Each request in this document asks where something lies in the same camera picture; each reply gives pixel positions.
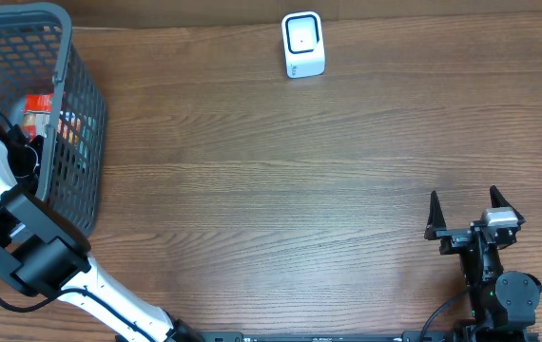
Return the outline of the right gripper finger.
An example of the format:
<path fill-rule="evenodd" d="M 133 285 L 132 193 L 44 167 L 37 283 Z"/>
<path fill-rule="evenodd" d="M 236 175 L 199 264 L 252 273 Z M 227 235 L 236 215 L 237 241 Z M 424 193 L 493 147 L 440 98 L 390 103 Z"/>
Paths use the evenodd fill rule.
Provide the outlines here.
<path fill-rule="evenodd" d="M 447 225 L 441 209 L 436 191 L 430 196 L 429 216 L 426 224 L 424 238 L 427 240 L 440 239 L 447 230 Z"/>
<path fill-rule="evenodd" d="M 509 207 L 513 210 L 519 223 L 525 222 L 525 218 L 504 198 L 495 185 L 490 187 L 490 199 L 492 208 Z"/>

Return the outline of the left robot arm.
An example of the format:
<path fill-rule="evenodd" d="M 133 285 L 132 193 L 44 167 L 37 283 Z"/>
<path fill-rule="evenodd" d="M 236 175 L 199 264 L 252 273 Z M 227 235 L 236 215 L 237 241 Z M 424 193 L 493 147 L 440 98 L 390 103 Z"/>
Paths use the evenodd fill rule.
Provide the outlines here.
<path fill-rule="evenodd" d="M 128 290 L 97 262 L 87 238 L 24 190 L 0 140 L 0 279 L 26 296 L 60 300 L 125 341 L 200 341 L 202 335 Z M 0 297 L 0 306 L 19 312 Z"/>

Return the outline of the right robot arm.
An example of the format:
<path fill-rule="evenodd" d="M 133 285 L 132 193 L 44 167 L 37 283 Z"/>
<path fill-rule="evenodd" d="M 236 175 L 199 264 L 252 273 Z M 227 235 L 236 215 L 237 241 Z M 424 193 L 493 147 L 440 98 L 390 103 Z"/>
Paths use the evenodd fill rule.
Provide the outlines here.
<path fill-rule="evenodd" d="M 437 192 L 430 195 L 424 238 L 438 240 L 442 255 L 458 255 L 466 288 L 448 299 L 425 322 L 419 341 L 537 341 L 528 332 L 535 324 L 542 284 L 534 275 L 509 271 L 501 264 L 499 251 L 517 242 L 525 218 L 493 185 L 491 207 L 468 227 L 450 229 Z M 459 320 L 449 332 L 432 332 L 434 320 L 457 301 L 470 300 L 473 317 Z"/>

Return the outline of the teal tissue packet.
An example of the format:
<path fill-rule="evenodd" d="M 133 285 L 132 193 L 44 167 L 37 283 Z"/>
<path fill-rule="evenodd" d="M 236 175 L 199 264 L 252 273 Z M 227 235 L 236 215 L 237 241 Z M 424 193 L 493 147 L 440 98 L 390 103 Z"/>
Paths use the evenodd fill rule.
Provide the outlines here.
<path fill-rule="evenodd" d="M 86 170 L 88 168 L 89 144 L 93 137 L 89 126 L 94 127 L 95 121 L 91 118 L 82 119 L 79 114 L 73 112 L 60 112 L 60 121 L 58 122 L 58 132 L 75 146 L 80 154 L 80 160 L 76 162 L 79 168 Z"/>

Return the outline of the red snack package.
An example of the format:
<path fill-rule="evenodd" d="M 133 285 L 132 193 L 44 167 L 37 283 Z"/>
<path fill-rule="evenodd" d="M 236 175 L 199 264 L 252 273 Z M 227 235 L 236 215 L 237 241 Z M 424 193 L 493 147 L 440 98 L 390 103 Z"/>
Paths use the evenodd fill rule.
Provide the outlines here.
<path fill-rule="evenodd" d="M 46 126 L 52 110 L 52 94 L 29 94 L 26 96 L 22 130 L 29 140 L 37 136 L 46 137 Z"/>

